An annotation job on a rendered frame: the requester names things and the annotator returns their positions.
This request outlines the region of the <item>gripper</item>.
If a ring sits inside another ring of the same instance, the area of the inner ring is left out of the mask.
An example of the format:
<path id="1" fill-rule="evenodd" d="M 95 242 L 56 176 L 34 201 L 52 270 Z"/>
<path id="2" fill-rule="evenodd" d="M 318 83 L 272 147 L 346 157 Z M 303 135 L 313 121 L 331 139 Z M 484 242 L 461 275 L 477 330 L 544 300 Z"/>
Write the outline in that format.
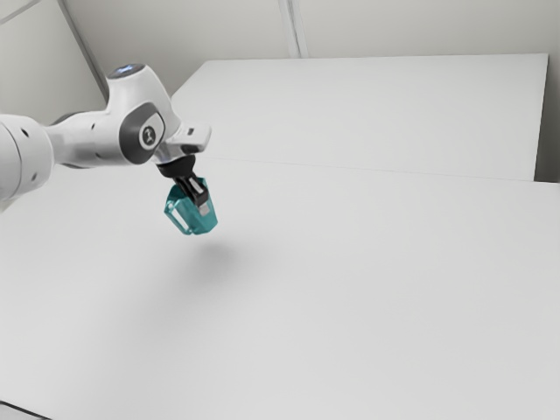
<path id="1" fill-rule="evenodd" d="M 158 164 L 157 168 L 165 178 L 174 179 L 181 197 L 188 199 L 201 216 L 206 216 L 210 211 L 207 204 L 210 195 L 205 184 L 193 172 L 195 163 L 196 157 L 187 155 L 166 164 Z"/>

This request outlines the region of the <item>teal faceted mug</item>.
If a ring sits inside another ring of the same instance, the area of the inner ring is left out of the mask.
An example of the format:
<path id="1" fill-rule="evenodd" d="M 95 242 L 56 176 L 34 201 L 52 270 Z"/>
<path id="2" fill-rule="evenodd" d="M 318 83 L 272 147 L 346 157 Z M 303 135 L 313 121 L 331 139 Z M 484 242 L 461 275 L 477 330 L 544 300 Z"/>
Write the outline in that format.
<path id="1" fill-rule="evenodd" d="M 207 187 L 206 180 L 200 179 Z M 167 196 L 164 213 L 184 235 L 203 235 L 212 231 L 218 224 L 211 196 L 207 204 L 210 211 L 206 216 L 201 216 L 188 199 L 181 197 L 178 187 L 174 185 Z"/>

